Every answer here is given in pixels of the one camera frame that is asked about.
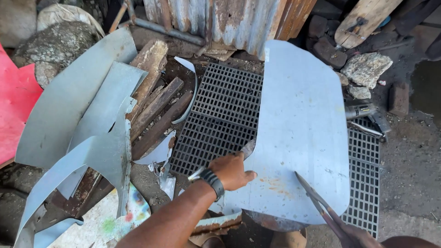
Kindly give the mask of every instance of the dirt ground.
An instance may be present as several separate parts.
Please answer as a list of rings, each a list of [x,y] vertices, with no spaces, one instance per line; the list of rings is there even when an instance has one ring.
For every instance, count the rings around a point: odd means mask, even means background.
[[[374,41],[388,41],[391,37],[370,37]],[[441,245],[441,142],[439,126],[437,127],[430,114],[424,109],[411,107],[405,118],[398,118],[386,113],[388,91],[394,82],[411,82],[415,64],[421,56],[413,53],[413,47],[404,46],[382,52],[394,61],[380,79],[386,80],[386,86],[378,85],[373,90],[373,101],[381,108],[382,113],[390,122],[392,131],[389,142],[381,146],[380,174],[380,241],[396,235],[411,235],[427,239]],[[199,82],[205,68],[196,65]],[[426,73],[439,73],[431,70]],[[163,75],[164,82],[170,82],[179,76],[185,82],[181,93],[194,88],[194,76],[186,69],[170,61]],[[41,178],[43,170],[25,165],[10,165],[0,170],[1,185],[12,186],[24,192],[30,192],[32,186]],[[167,204],[170,199],[159,189],[157,178],[146,166],[134,165],[131,181],[142,196],[151,203],[152,212]],[[177,176],[175,196],[181,189],[188,186],[185,177]],[[25,206],[25,201],[15,195],[3,194],[0,198],[0,240],[13,242]],[[54,219],[60,220],[67,215],[48,204],[48,212],[38,223],[38,229],[52,225]],[[245,214],[244,225],[230,230],[223,236],[229,248],[256,247],[267,248],[273,232],[254,223]],[[341,247],[338,239],[327,225],[314,225],[307,228],[308,247],[333,248]]]

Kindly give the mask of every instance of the black watch strap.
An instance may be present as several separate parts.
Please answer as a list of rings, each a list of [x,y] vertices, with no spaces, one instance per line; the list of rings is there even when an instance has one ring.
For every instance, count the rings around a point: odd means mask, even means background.
[[[212,170],[210,169],[203,170],[199,175],[199,178],[210,184],[210,186],[214,189],[217,196],[215,202],[217,202],[221,198],[221,196],[224,195],[225,193],[224,186],[222,185],[222,182],[219,180],[219,178],[217,178],[217,176],[213,173]]]

